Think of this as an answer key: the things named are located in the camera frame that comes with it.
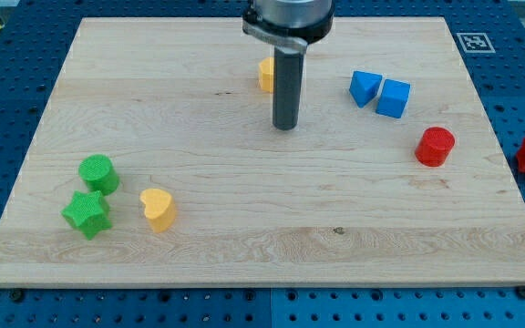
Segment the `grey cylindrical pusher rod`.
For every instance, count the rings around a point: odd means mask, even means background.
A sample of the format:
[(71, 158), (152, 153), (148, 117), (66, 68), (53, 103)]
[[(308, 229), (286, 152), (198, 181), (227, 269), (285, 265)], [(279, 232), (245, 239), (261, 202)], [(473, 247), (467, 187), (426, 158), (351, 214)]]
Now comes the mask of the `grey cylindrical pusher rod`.
[(290, 130), (298, 123), (304, 55), (276, 47), (273, 59), (273, 125)]

